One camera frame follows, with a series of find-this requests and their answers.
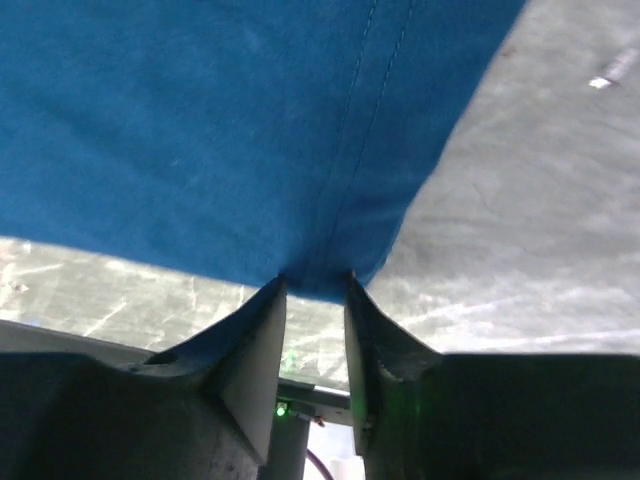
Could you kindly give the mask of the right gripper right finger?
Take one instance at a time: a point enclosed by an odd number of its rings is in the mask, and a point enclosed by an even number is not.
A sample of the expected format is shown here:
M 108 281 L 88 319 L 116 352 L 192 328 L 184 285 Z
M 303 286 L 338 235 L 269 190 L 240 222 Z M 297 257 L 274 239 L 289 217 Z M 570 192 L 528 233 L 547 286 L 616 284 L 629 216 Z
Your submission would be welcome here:
M 639 359 L 440 353 L 346 281 L 354 442 L 370 479 L 635 479 Z

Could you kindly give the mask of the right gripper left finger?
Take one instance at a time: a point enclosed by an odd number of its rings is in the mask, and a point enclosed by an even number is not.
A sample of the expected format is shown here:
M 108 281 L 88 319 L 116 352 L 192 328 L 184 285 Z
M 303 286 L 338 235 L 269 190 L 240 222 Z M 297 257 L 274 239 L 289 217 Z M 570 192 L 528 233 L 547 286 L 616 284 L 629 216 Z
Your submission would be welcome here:
M 267 460 L 286 321 L 277 277 L 158 353 L 1 325 L 5 479 L 252 479 Z

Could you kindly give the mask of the blue t shirt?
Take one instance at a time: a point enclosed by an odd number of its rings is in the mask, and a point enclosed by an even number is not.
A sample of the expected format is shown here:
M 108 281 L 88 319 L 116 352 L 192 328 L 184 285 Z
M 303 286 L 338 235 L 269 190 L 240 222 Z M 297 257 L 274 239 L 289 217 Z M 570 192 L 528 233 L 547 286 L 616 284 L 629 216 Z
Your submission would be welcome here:
M 1 232 L 338 302 L 520 1 L 5 1 Z

